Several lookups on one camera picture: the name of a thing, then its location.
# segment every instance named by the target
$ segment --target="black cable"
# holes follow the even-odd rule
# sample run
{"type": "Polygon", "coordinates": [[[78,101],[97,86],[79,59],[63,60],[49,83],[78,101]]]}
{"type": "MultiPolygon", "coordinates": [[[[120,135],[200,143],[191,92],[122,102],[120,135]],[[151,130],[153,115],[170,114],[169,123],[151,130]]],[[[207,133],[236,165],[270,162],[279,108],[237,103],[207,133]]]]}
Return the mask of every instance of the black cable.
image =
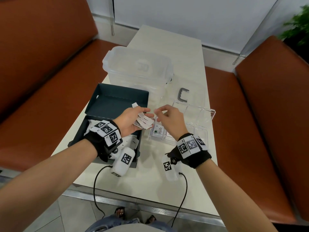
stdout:
{"type": "Polygon", "coordinates": [[[175,221],[175,219],[176,219],[176,217],[177,217],[177,215],[178,215],[178,213],[179,213],[179,210],[180,210],[180,208],[181,208],[181,206],[182,206],[182,204],[183,204],[183,202],[184,202],[184,199],[185,199],[186,196],[187,196],[187,191],[188,191],[188,182],[187,182],[186,176],[185,176],[183,173],[179,173],[179,175],[183,175],[183,176],[184,176],[184,179],[186,180],[186,193],[184,194],[184,197],[183,197],[183,200],[182,200],[182,202],[181,202],[181,205],[179,206],[178,211],[177,211],[177,213],[176,213],[176,216],[174,217],[174,220],[173,220],[173,223],[172,223],[172,227],[173,227],[174,221],[175,221]]]}
{"type": "MultiPolygon", "coordinates": [[[[98,175],[100,174],[100,172],[104,169],[104,168],[112,168],[113,166],[111,166],[111,165],[107,165],[107,166],[104,166],[103,168],[101,168],[101,170],[97,173],[97,175],[95,176],[95,182],[96,182],[96,179],[98,178],[98,175]]],[[[95,200],[95,182],[94,182],[94,184],[93,184],[93,198],[94,198],[94,200],[95,200]]],[[[98,205],[96,204],[96,201],[95,201],[95,206],[97,207],[97,209],[98,210],[100,210],[101,212],[103,212],[99,207],[98,207],[98,205]]]]}

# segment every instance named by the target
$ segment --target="person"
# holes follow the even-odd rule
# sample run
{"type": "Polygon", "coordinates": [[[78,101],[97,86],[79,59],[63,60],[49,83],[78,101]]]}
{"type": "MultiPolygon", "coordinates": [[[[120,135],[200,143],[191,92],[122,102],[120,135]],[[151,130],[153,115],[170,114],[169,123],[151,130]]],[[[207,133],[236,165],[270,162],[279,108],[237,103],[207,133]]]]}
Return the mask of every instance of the person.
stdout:
{"type": "MultiPolygon", "coordinates": [[[[114,120],[122,137],[139,129],[133,123],[141,112],[150,118],[154,117],[153,114],[147,113],[150,112],[149,108],[136,107],[126,109],[114,120]]],[[[165,105],[155,109],[154,113],[175,140],[188,133],[183,113],[177,108],[165,105]]],[[[83,139],[12,179],[0,190],[0,231],[19,232],[27,228],[96,157],[96,148],[90,141],[83,139]]],[[[253,200],[211,158],[201,158],[201,155],[196,153],[188,159],[189,161],[184,162],[189,166],[194,163],[205,190],[229,232],[277,231],[253,200]]],[[[137,219],[121,221],[124,212],[123,208],[117,209],[114,215],[97,221],[87,232],[172,231],[167,225],[156,226],[155,218],[150,218],[148,225],[138,223],[137,219]],[[102,227],[108,224],[109,219],[113,219],[114,224],[102,227]]]]}

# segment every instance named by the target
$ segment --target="forearm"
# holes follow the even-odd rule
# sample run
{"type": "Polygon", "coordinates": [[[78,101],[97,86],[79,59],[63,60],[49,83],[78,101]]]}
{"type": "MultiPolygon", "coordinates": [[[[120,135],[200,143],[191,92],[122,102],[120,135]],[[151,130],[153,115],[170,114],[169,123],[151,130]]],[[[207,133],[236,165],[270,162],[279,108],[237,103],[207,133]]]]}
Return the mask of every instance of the forearm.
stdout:
{"type": "Polygon", "coordinates": [[[253,200],[211,159],[196,171],[229,232],[277,231],[253,200]]]}
{"type": "Polygon", "coordinates": [[[96,156],[93,145],[82,140],[11,180],[0,190],[0,230],[23,231],[96,156]]]}

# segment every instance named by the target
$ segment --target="cardboard box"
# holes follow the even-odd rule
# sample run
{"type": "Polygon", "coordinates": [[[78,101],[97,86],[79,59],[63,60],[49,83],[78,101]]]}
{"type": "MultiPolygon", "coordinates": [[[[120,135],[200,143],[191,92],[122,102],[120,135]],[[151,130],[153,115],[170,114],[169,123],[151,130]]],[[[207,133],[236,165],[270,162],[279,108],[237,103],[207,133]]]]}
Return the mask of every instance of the cardboard box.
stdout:
{"type": "MultiPolygon", "coordinates": [[[[68,147],[83,139],[84,133],[89,125],[88,120],[114,120],[120,116],[125,109],[132,107],[132,104],[135,102],[141,107],[147,107],[148,97],[148,91],[117,85],[98,84],[87,105],[85,111],[86,116],[74,139],[69,142],[68,147]]],[[[140,130],[133,133],[133,135],[137,136],[139,143],[135,149],[135,157],[130,165],[130,168],[136,168],[137,158],[140,156],[139,148],[141,146],[141,132],[142,131],[140,130]]],[[[106,163],[97,157],[93,162],[100,164],[112,164],[114,160],[108,159],[108,162],[106,163]]]]}

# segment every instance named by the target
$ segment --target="person's left hand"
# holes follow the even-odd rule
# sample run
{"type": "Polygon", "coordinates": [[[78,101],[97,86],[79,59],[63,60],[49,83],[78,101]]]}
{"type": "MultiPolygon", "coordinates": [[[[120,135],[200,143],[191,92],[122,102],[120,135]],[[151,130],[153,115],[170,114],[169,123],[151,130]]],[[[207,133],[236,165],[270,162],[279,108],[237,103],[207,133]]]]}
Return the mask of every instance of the person's left hand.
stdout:
{"type": "MultiPolygon", "coordinates": [[[[114,119],[114,122],[116,125],[118,125],[121,137],[128,136],[132,133],[134,133],[137,130],[141,130],[139,127],[135,126],[133,123],[138,117],[138,113],[141,112],[149,112],[150,108],[140,107],[137,106],[135,108],[127,108],[124,110],[124,112],[118,116],[116,119],[114,119]]],[[[151,113],[145,114],[145,116],[149,118],[153,118],[154,115],[151,113]]]]}

